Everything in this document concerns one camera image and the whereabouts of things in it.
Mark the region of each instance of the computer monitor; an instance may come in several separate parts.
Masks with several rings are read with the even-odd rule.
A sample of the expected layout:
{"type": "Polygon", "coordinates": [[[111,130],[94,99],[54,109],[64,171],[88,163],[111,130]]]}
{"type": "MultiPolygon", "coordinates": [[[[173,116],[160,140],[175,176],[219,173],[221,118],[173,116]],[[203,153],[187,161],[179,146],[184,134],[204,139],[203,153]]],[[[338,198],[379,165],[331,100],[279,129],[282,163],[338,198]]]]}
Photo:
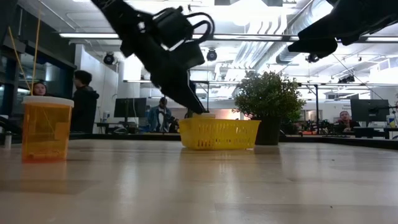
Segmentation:
{"type": "Polygon", "coordinates": [[[114,106],[114,117],[124,118],[145,118],[147,98],[120,98],[116,99],[114,106]]]}
{"type": "Polygon", "coordinates": [[[351,100],[351,112],[354,121],[386,121],[390,115],[388,100],[351,100]]]}

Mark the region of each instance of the potted plant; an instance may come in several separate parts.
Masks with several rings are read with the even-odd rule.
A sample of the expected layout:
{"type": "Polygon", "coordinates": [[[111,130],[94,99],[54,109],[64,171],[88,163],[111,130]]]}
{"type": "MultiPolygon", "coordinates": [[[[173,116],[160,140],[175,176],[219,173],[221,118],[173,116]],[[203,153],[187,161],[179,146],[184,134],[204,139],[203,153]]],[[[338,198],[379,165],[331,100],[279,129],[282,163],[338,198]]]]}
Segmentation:
{"type": "Polygon", "coordinates": [[[282,78],[275,72],[247,72],[238,85],[235,98],[237,112],[261,120],[257,132],[257,145],[278,145],[280,124],[283,119],[295,116],[305,101],[300,100],[298,83],[282,78]]]}

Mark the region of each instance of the table surface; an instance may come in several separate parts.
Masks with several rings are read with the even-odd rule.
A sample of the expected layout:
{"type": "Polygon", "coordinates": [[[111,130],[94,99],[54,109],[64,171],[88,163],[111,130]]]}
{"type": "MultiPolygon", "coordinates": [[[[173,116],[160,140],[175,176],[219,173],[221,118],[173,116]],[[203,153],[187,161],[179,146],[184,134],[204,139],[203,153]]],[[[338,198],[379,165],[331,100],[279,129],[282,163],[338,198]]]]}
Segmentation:
{"type": "Polygon", "coordinates": [[[0,149],[5,224],[397,223],[398,153],[286,143],[192,151],[180,142],[79,140],[67,163],[0,149]]]}

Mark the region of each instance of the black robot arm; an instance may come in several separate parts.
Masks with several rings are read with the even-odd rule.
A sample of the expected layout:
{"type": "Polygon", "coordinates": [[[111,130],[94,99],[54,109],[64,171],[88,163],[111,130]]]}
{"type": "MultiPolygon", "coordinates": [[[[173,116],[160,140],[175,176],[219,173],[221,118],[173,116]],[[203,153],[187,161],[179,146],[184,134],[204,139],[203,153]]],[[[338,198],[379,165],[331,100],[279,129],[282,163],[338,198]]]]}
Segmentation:
{"type": "Polygon", "coordinates": [[[124,56],[135,54],[151,74],[151,82],[163,94],[195,113],[205,111],[189,87],[187,70],[205,63],[199,44],[213,37],[214,21],[209,15],[198,12],[185,16],[182,7],[167,8],[151,15],[135,10],[123,0],[91,2],[122,40],[124,56]],[[193,16],[206,16],[209,21],[191,25],[187,18],[193,16]],[[206,32],[193,40],[193,31],[202,25],[207,25],[206,32]]]}

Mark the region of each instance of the woman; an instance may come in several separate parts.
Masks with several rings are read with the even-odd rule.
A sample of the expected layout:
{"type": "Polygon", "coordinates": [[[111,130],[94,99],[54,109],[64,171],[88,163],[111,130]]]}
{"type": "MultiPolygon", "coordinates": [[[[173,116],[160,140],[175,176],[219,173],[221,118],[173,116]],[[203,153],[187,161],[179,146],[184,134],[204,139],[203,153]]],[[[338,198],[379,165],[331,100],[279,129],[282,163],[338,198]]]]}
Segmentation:
{"type": "Polygon", "coordinates": [[[350,118],[351,117],[347,111],[340,112],[340,120],[338,121],[339,132],[354,131],[354,127],[359,127],[359,123],[350,118]]]}
{"type": "Polygon", "coordinates": [[[33,84],[33,95],[34,96],[47,96],[47,87],[42,82],[33,84]]]}

